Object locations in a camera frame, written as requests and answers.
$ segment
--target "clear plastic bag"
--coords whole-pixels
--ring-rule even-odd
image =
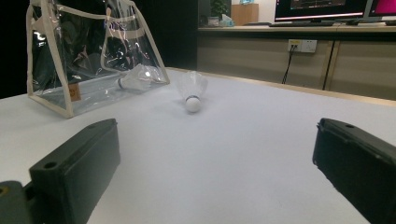
[[[28,96],[66,118],[169,84],[133,1],[31,0],[26,29]]]

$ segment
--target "white shuttlecock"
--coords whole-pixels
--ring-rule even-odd
[[[201,97],[206,88],[207,79],[195,71],[187,72],[177,80],[177,89],[191,113],[201,109]]]
[[[116,85],[123,90],[146,91],[151,86],[150,71],[143,64],[138,64],[132,70],[116,80]]]

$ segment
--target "white table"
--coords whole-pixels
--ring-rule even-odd
[[[26,95],[0,100],[0,181],[27,184],[34,163],[114,118],[121,164],[89,223],[368,223],[313,164],[317,123],[338,119],[396,145],[394,102],[214,76],[189,114],[180,74],[72,119]]]

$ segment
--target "computer monitor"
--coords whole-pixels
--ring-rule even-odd
[[[378,22],[382,21],[382,16],[370,16],[371,7],[373,5],[373,0],[367,0],[366,9],[364,9],[363,18],[360,19],[361,22]]]
[[[276,0],[275,21],[357,19],[363,17],[366,3],[367,0]]]
[[[395,0],[373,0],[369,17],[396,16]]]

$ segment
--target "electrical socket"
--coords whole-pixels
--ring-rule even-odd
[[[308,52],[314,53],[317,49],[317,40],[301,40],[301,39],[290,39],[288,44],[288,51],[290,51],[291,46],[297,46],[294,52]]]
[[[295,45],[297,48],[294,49],[294,52],[300,52],[301,51],[301,45],[303,44],[303,41],[300,39],[290,39],[289,40],[289,45],[288,45],[288,51],[291,50],[291,46]]]
[[[303,40],[301,45],[301,52],[315,53],[317,49],[317,40]]]

